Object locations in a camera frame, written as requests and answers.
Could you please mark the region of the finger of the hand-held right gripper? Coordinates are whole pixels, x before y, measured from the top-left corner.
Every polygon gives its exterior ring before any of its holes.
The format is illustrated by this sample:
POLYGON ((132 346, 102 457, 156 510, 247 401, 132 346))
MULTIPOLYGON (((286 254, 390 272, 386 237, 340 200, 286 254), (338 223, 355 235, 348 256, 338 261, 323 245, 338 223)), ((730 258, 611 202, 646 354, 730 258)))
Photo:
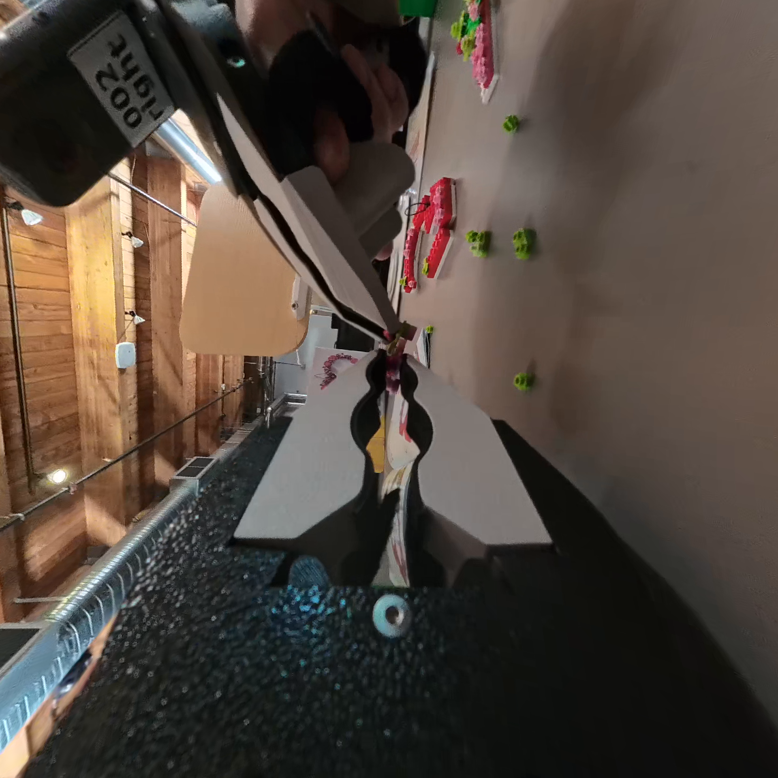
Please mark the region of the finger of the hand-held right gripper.
POLYGON ((350 325, 395 335, 401 322, 345 209, 319 167, 278 179, 258 141, 217 97, 229 140, 253 189, 259 223, 296 273, 350 325))
POLYGON ((297 276, 336 315, 373 339, 390 337, 390 300, 340 206, 257 198, 258 222, 297 276))

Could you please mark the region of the long metal rod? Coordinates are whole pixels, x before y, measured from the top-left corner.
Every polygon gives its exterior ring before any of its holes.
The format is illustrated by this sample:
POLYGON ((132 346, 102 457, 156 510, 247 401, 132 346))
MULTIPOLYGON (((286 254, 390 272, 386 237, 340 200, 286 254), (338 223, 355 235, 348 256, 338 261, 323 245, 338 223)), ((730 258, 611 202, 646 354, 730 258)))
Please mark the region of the long metal rod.
POLYGON ((21 512, 16 513, 10 513, 7 516, 2 517, 1 522, 1 532, 9 530, 10 528, 13 528, 14 526, 21 524, 22 522, 26 521, 28 518, 32 517, 34 513, 37 513, 38 511, 42 511, 45 508, 49 507, 54 501, 59 500, 64 497, 72 496, 74 495, 84 484, 88 483, 89 481, 96 479, 97 477, 101 476, 103 473, 110 471, 113 467, 116 465, 123 463, 127 459, 133 457, 137 453, 141 452, 145 447, 157 442, 159 439, 163 438, 164 436, 168 435, 169 433, 172 433, 174 430, 177 430, 179 427, 183 426, 184 424, 188 423, 191 420, 197 419, 198 416, 202 413, 204 413, 206 410, 209 410, 212 406, 215 406, 217 404, 220 404, 222 401, 226 400, 228 397, 237 394, 238 392, 242 391, 244 387, 247 385, 253 384, 254 379, 253 378, 244 378, 240 382, 238 382, 234 387, 222 392, 219 394, 216 398, 211 400, 210 402, 207 402, 199 407, 197 407, 193 412, 185 415, 181 419, 178 419, 174 423, 168 425, 167 427, 163 428, 161 431, 145 438, 132 448, 128 449, 127 451, 123 452, 118 457, 106 461, 103 465, 101 465, 99 468, 96 468, 92 470, 91 472, 88 472, 87 474, 84 474, 79 479, 76 479, 75 481, 70 481, 67 485, 64 485, 61 489, 58 491, 52 493, 51 495, 45 497, 43 500, 40 500, 38 502, 35 502, 31 506, 27 507, 25 510, 21 512))

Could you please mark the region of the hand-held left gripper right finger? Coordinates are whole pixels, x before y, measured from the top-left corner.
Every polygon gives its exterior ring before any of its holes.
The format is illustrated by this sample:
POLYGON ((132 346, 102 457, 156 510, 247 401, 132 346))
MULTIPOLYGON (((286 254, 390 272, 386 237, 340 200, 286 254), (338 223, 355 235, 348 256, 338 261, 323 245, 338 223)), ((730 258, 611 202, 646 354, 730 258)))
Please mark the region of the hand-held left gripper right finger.
POLYGON ((431 556, 548 550, 553 541, 491 418, 416 358, 402 368, 411 537, 431 556))

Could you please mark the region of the lego instruction booklet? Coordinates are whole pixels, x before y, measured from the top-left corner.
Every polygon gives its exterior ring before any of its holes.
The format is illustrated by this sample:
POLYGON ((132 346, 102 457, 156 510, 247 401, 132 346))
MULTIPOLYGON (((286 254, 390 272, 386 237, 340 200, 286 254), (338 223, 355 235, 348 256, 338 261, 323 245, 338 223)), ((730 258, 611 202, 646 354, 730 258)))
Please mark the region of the lego instruction booklet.
MULTIPOLYGON (((411 355, 423 366, 428 367, 432 335, 425 335, 424 328, 418 329, 414 341, 406 343, 404 355, 411 355)), ((394 491, 400 494, 384 552, 386 561, 382 563, 382 567, 386 569, 388 581, 392 586, 408 588, 410 575, 405 544, 408 484, 413 463, 419 455, 419 447, 408 432, 409 404, 402 394, 402 389, 400 388, 400 391, 394 395, 384 391, 378 405, 381 410, 381 426, 379 432, 369 442, 367 450, 373 458, 374 465, 383 466, 380 471, 382 496, 394 491)))

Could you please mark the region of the light wooden chair back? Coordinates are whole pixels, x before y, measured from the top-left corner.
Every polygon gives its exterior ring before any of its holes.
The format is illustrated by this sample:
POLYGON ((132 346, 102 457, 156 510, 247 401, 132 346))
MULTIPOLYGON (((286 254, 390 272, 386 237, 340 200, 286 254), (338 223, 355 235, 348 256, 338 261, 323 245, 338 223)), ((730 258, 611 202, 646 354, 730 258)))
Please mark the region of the light wooden chair back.
POLYGON ((180 318, 198 355, 277 357, 306 338, 311 289, 253 211, 221 184, 201 200, 180 318))

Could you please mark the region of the shiny spiral metal duct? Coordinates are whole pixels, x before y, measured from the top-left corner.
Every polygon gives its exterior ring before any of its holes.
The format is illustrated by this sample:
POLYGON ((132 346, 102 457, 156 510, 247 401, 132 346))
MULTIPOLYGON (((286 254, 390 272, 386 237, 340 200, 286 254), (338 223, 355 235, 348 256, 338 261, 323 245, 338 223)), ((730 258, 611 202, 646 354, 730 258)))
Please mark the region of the shiny spiral metal duct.
POLYGON ((183 126, 176 118, 169 118, 162 122, 156 131, 149 135, 145 142, 151 144, 161 153, 181 162, 199 179, 208 185, 216 185, 222 182, 215 163, 201 148, 196 135, 188 131, 188 126, 183 126))

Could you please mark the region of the pink lego branch with leaf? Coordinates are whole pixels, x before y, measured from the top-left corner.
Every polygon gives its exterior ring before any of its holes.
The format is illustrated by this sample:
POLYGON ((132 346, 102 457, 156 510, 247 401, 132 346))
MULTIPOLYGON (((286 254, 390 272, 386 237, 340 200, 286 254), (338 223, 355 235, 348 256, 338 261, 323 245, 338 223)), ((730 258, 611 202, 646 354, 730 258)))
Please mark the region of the pink lego branch with leaf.
POLYGON ((397 394, 401 388, 402 366, 404 364, 404 347, 406 337, 397 333, 385 349, 385 391, 387 394, 397 394))

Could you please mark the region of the short red lego segment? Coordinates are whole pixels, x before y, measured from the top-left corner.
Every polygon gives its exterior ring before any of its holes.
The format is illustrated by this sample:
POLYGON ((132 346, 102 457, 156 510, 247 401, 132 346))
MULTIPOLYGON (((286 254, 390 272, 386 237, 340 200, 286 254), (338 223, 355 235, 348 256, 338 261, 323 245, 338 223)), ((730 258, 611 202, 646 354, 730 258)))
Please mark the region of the short red lego segment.
POLYGON ((496 2, 462 1, 450 34, 457 55, 471 66, 481 103, 488 104, 500 78, 496 2))

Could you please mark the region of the red lego heart frame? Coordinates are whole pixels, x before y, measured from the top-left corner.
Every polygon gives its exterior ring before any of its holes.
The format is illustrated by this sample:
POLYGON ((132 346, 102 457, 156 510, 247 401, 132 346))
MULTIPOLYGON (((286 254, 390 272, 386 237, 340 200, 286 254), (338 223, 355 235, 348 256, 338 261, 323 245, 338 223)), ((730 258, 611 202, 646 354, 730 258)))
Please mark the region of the red lego heart frame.
POLYGON ((413 293, 420 277, 430 280, 441 275, 453 247, 456 219, 457 189, 452 177, 437 180, 421 201, 411 205, 398 280, 403 293, 413 293))

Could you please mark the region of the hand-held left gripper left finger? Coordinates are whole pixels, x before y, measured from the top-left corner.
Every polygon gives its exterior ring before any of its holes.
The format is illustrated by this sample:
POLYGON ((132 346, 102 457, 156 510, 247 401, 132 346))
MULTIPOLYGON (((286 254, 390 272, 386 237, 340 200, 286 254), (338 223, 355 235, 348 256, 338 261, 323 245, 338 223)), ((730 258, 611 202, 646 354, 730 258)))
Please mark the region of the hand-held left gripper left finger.
POLYGON ((367 450, 380 428, 385 352, 336 369, 324 389, 307 394, 239 520, 237 542, 295 542, 376 491, 367 450))

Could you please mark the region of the person's right hand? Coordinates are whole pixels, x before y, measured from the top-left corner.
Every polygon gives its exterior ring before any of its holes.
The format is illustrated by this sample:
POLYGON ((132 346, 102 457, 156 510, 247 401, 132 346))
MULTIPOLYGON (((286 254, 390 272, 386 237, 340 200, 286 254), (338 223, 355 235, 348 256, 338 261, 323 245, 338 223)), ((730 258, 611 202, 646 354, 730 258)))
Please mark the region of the person's right hand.
POLYGON ((330 184, 345 178, 352 145, 391 142, 419 102, 424 48, 398 2, 248 1, 234 13, 278 112, 330 184))

